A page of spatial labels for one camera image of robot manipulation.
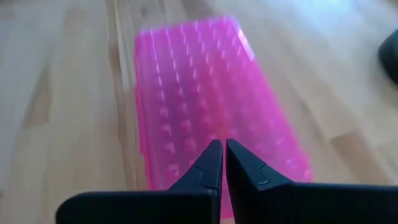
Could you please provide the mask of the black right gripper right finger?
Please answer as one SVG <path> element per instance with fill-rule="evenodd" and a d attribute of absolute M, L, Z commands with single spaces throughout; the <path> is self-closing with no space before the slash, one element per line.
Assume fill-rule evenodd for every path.
<path fill-rule="evenodd" d="M 226 178 L 236 224 L 398 224 L 398 185 L 294 182 L 234 139 Z"/>

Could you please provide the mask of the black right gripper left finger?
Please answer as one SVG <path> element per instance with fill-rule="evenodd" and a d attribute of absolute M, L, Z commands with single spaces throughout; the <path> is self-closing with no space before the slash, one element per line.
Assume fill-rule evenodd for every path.
<path fill-rule="evenodd" d="M 84 192 L 64 201 L 56 224 L 220 224 L 223 145 L 213 140 L 169 189 Z"/>

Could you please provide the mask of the pink-lidded clear pencil box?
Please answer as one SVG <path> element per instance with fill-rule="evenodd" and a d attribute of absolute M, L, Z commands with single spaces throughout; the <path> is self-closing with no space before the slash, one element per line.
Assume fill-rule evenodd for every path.
<path fill-rule="evenodd" d="M 235 139 L 287 178 L 311 181 L 308 159 L 235 18 L 142 30 L 134 59 L 148 188 L 169 189 L 214 139 Z"/>

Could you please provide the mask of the white globe table lamp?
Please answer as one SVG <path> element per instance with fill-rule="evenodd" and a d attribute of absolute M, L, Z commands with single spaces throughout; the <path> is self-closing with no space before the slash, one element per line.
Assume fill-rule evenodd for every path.
<path fill-rule="evenodd" d="M 398 29 L 380 45 L 378 58 L 386 75 L 394 84 L 398 85 Z"/>

